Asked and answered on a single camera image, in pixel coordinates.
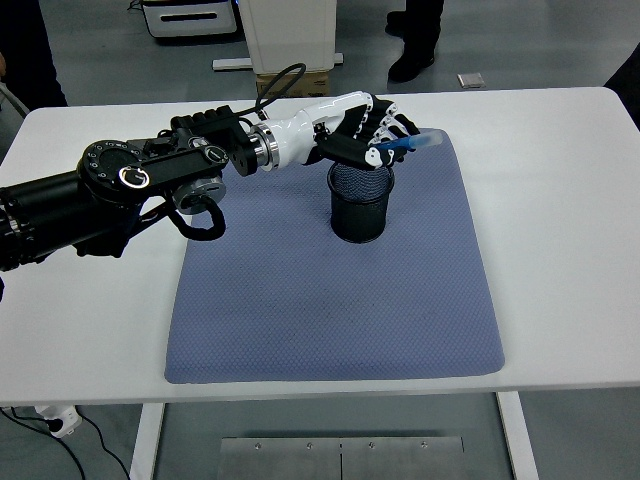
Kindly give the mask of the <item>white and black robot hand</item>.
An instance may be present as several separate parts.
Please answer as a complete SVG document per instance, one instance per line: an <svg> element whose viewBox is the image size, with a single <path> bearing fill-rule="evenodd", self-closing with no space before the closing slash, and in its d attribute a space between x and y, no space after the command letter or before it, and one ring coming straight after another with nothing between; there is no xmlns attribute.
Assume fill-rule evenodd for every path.
<svg viewBox="0 0 640 480"><path fill-rule="evenodd" d="M266 125L276 149L265 171L323 159L363 171L390 167L410 149L387 144L420 133L396 103L363 91L315 103Z"/></svg>

